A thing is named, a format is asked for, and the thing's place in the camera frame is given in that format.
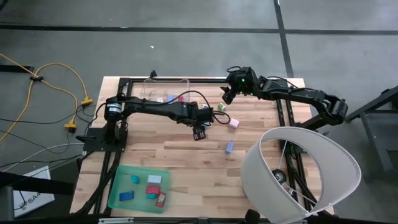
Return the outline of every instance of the wooden table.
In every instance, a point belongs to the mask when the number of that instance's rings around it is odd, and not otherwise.
[[[104,77],[97,105],[117,93],[119,78]],[[298,87],[304,87],[301,78],[290,78],[289,81]],[[216,108],[217,104],[222,102],[221,85],[226,86],[219,83],[192,83],[191,90],[202,92],[210,105]],[[141,90],[142,85],[135,83],[132,94],[139,96]],[[190,94],[190,99],[197,101],[199,105],[204,104],[203,98],[195,93]],[[303,122],[312,117],[309,105],[292,102],[292,107],[296,122]],[[246,211],[253,206],[241,188],[241,163],[246,151],[265,131],[279,127],[279,119],[275,101],[258,100],[250,96],[238,95],[233,103],[227,106],[226,112],[239,120],[239,127],[231,129],[227,125],[215,122],[206,131],[207,138],[201,141],[193,140],[191,128],[176,124],[166,117],[131,115],[127,120],[127,146],[122,153],[120,164],[168,169],[171,172],[168,207],[162,214],[112,209],[112,216],[244,217]],[[102,128],[105,124],[103,110],[98,114],[93,126]],[[224,150],[231,140],[234,141],[233,152],[227,155]],[[266,162],[272,169],[278,168],[281,155],[278,142],[265,142],[263,149]],[[103,157],[103,152],[94,152],[84,160],[71,212],[81,208],[98,185]],[[303,165],[308,188],[318,198],[321,190],[318,168],[307,154],[303,154]],[[284,161],[282,170],[286,170]],[[108,199],[108,190],[109,184],[104,190],[101,212]]]

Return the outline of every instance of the green block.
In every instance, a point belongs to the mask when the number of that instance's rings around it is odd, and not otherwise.
[[[225,105],[222,104],[222,103],[219,103],[218,109],[219,109],[220,111],[224,111],[224,110],[225,110]]]

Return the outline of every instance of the clear plastic bin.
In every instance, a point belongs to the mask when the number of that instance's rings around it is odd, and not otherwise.
[[[169,95],[173,98],[190,90],[190,82],[187,79],[179,81],[162,81],[148,78],[142,83],[141,98],[152,101],[167,102]],[[189,102],[190,93],[183,95],[183,101]]]

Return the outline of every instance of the green plastic tray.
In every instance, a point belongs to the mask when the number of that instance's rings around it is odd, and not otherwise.
[[[139,184],[131,182],[131,176],[139,177]],[[149,184],[148,175],[161,175],[160,184]],[[166,201],[163,208],[155,206],[157,199],[146,198],[146,187],[148,185],[160,186],[160,191],[166,194]],[[143,167],[119,166],[113,182],[111,195],[109,196],[108,206],[111,208],[121,208],[137,210],[151,213],[163,213],[167,206],[170,188],[170,172],[168,170],[148,169]],[[119,201],[119,193],[134,191],[134,199]]]

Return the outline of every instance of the translucent tray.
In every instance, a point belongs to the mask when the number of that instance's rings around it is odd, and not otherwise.
[[[137,175],[139,177],[139,184],[133,184],[131,182],[132,175]],[[148,184],[148,175],[161,175],[162,182],[160,184]],[[166,201],[162,208],[155,206],[157,199],[146,198],[146,187],[148,185],[158,185],[160,191],[166,194]],[[167,201],[169,200],[169,190],[170,171],[120,165],[116,171],[108,206],[111,208],[163,213],[166,209]],[[130,191],[134,191],[134,199],[122,202],[119,201],[120,193]]]
[[[172,95],[174,98],[179,94],[190,90],[190,82],[187,79],[179,81],[162,81],[146,79],[142,83],[141,98],[147,100],[167,102],[168,96]],[[189,102],[189,93],[183,95],[183,101]]]

